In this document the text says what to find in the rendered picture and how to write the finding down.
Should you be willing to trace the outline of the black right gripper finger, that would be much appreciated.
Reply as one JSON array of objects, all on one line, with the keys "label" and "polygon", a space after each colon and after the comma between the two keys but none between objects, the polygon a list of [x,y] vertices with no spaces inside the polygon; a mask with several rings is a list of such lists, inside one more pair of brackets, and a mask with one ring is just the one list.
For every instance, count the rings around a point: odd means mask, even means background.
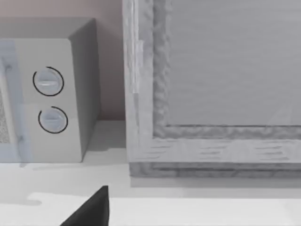
[{"label": "black right gripper finger", "polygon": [[60,226],[109,226],[109,187],[102,186]]}]

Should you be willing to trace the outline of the round microwave knob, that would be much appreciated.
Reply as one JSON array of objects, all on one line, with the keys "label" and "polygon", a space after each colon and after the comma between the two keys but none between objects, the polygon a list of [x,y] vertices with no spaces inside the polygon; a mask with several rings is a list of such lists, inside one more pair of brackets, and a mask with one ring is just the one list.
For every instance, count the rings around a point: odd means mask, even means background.
[{"label": "round microwave knob", "polygon": [[54,97],[60,94],[64,88],[62,74],[50,66],[35,71],[32,76],[32,83],[34,88],[46,97]]},{"label": "round microwave knob", "polygon": [[68,127],[67,114],[56,106],[41,110],[38,114],[40,127],[50,134],[59,134]]}]

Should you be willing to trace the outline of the pale microwave oven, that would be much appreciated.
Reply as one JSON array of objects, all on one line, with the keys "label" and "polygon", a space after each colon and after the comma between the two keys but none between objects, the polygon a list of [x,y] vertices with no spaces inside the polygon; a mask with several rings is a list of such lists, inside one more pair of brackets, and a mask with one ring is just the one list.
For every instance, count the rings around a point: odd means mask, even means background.
[{"label": "pale microwave oven", "polygon": [[[7,80],[17,146],[11,145],[0,89],[0,162],[81,162],[100,112],[96,21],[87,17],[0,17],[0,58]],[[35,71],[47,66],[63,76],[54,97],[33,86]],[[44,131],[41,110],[56,106],[68,117],[59,134]]]}]

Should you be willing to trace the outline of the grey wooden cabinet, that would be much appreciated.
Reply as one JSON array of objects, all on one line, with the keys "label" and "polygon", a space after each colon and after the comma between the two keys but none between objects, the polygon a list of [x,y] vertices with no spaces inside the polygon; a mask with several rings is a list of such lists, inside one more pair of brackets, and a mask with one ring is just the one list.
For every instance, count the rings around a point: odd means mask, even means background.
[{"label": "grey wooden cabinet", "polygon": [[301,178],[301,0],[122,0],[135,178]]}]

